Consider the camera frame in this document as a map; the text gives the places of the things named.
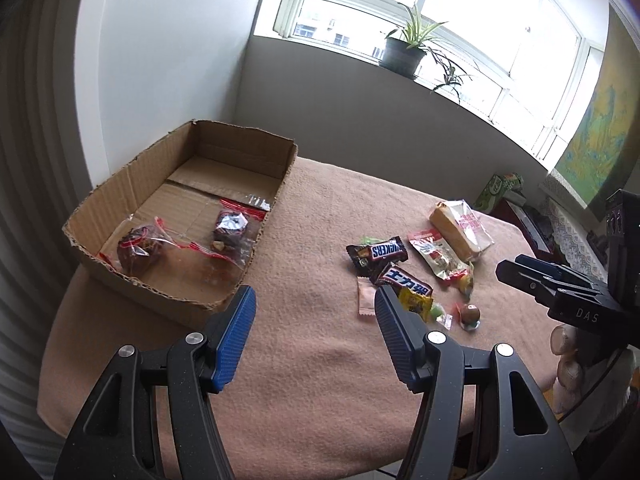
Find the white gloved right hand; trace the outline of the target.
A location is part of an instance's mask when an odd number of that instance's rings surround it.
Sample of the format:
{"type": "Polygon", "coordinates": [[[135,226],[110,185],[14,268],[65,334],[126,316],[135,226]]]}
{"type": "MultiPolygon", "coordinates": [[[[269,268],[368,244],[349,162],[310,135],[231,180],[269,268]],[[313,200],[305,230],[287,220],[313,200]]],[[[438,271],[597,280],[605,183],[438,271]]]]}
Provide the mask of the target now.
{"type": "Polygon", "coordinates": [[[616,419],[630,397],[634,352],[605,350],[597,336],[569,325],[552,330],[550,347],[559,358],[552,387],[555,414],[594,415],[597,426],[616,419]]]}

